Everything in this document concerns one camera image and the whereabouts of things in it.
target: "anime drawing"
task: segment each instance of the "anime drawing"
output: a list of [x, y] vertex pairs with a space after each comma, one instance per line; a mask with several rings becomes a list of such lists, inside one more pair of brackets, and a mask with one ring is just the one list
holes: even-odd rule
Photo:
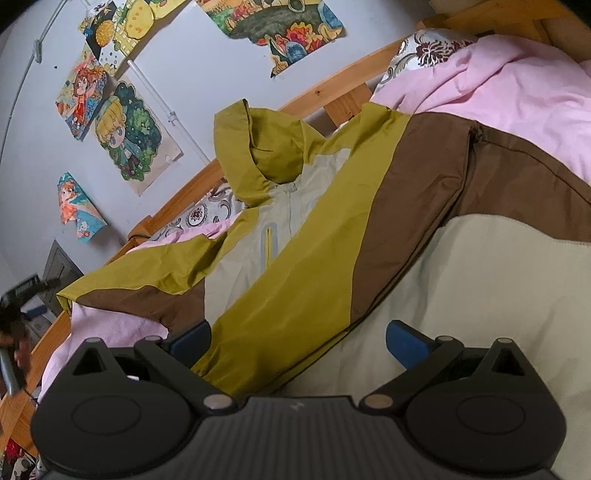
[[78, 240], [87, 242], [106, 225], [104, 218], [69, 172], [64, 173], [57, 183], [57, 194], [61, 222], [65, 225], [71, 220], [76, 221]]
[[84, 136], [103, 99], [106, 82], [105, 69], [96, 61], [90, 48], [85, 46], [56, 99], [57, 110], [75, 139], [80, 140]]
[[187, 0], [146, 0], [150, 4], [152, 12], [154, 12], [154, 18], [164, 18], [170, 12], [174, 11]]
[[138, 195], [181, 154], [127, 79], [105, 100], [96, 118], [95, 131], [121, 177]]
[[91, 7], [78, 29], [95, 58], [114, 76], [153, 24], [154, 13], [145, 0], [111, 0]]
[[268, 46], [271, 78], [345, 34], [324, 0], [196, 0], [230, 38]]

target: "pink bedsheet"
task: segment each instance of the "pink bedsheet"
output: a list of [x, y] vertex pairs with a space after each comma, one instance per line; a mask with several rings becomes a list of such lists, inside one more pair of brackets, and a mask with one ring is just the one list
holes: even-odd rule
[[403, 72], [373, 101], [445, 112], [529, 140], [591, 183], [591, 65], [525, 38], [490, 35], [448, 62]]
[[[208, 223], [200, 227], [188, 228], [172, 233], [161, 240], [147, 241], [127, 253], [142, 248], [186, 242], [198, 235], [216, 238], [225, 232], [237, 217], [238, 215], [235, 215], [219, 223]], [[87, 338], [102, 338], [108, 347], [115, 348], [133, 346], [135, 342], [148, 335], [158, 335], [166, 338], [168, 330], [159, 323], [142, 317], [127, 313], [107, 312], [106, 310], [93, 309], [74, 303], [72, 305], [72, 332], [49, 359], [41, 379], [39, 400], [41, 401], [57, 374]]]

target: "brown fabric panel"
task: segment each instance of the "brown fabric panel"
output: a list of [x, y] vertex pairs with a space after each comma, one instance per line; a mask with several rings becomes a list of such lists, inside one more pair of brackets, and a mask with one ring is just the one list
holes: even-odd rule
[[164, 325], [170, 333], [184, 330], [205, 319], [205, 278], [181, 295], [172, 295], [156, 287], [139, 290], [110, 288], [93, 290], [77, 299], [86, 307], [112, 310], [147, 318]]
[[591, 242], [591, 187], [534, 144], [483, 125], [450, 218], [470, 213], [502, 215], [553, 238]]
[[476, 123], [414, 115], [376, 193], [353, 270], [351, 322], [365, 317], [404, 275], [452, 208], [466, 178]]
[[353, 272], [351, 322], [394, 288], [439, 226], [471, 213], [591, 242], [591, 187], [559, 160], [477, 122], [421, 113], [408, 123], [372, 205]]

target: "white pipe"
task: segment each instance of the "white pipe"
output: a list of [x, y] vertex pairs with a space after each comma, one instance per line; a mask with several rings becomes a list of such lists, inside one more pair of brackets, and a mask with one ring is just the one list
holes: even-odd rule
[[[47, 25], [46, 25], [45, 29], [43, 30], [43, 33], [41, 33], [41, 36], [33, 42], [33, 49], [34, 50], [37, 48], [39, 48], [39, 49], [41, 48], [43, 40], [45, 40], [45, 37], [47, 36], [49, 29], [53, 25], [53, 22], [56, 21], [57, 16], [60, 14], [61, 10], [64, 8], [67, 1], [68, 0], [60, 0], [60, 3], [58, 4], [57, 8], [55, 9], [55, 11], [51, 15], [49, 21], [47, 22]], [[8, 114], [8, 122], [6, 124], [6, 128], [4, 129], [4, 134], [2, 136], [2, 143], [0, 143], [0, 163], [2, 162], [2, 155], [4, 154], [4, 146], [6, 145], [6, 138], [8, 136], [8, 129], [10, 128], [12, 114], [14, 113], [14, 109], [17, 106], [18, 96], [21, 94], [22, 86], [24, 85], [25, 80], [27, 79], [27, 74], [29, 73], [29, 69], [31, 68], [31, 65], [33, 65], [34, 60], [35, 60], [35, 53], [33, 53], [31, 55], [31, 58], [29, 59], [29, 63], [27, 64], [27, 68], [25, 69], [25, 73], [22, 75], [21, 83], [18, 85], [17, 94], [14, 97], [14, 101], [12, 103], [12, 106], [10, 107], [10, 113]]]
[[164, 101], [164, 99], [158, 94], [156, 89], [152, 86], [152, 84], [148, 81], [139, 67], [135, 64], [133, 60], [128, 60], [127, 65], [134, 71], [134, 73], [139, 77], [140, 82], [146, 87], [146, 89], [150, 92], [150, 95], [154, 97], [156, 102], [160, 105], [162, 110], [164, 110], [168, 115], [168, 121], [172, 123], [176, 128], [178, 128], [183, 137], [191, 144], [197, 155], [199, 156], [199, 160], [203, 162], [204, 165], [207, 165], [210, 160], [205, 154], [205, 152], [199, 147], [199, 144], [195, 141], [195, 139], [191, 136], [191, 134], [187, 131], [187, 129], [183, 126], [181, 121], [178, 119], [177, 114], [174, 110], [172, 110]]

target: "floral fabric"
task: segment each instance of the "floral fabric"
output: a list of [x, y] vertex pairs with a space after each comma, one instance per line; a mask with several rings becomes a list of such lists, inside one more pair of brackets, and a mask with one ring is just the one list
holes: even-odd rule
[[455, 52], [473, 44], [476, 37], [470, 37], [445, 28], [419, 30], [405, 38], [392, 59], [388, 70], [375, 89], [378, 93], [386, 83], [404, 70], [418, 70], [448, 61]]
[[29, 480], [35, 475], [35, 459], [12, 439], [0, 457], [0, 476], [2, 480]]
[[187, 208], [174, 222], [161, 228], [150, 240], [159, 240], [187, 228], [227, 220], [245, 208], [246, 205], [234, 196], [230, 185], [226, 179], [223, 179], [220, 185], [210, 190], [199, 202]]

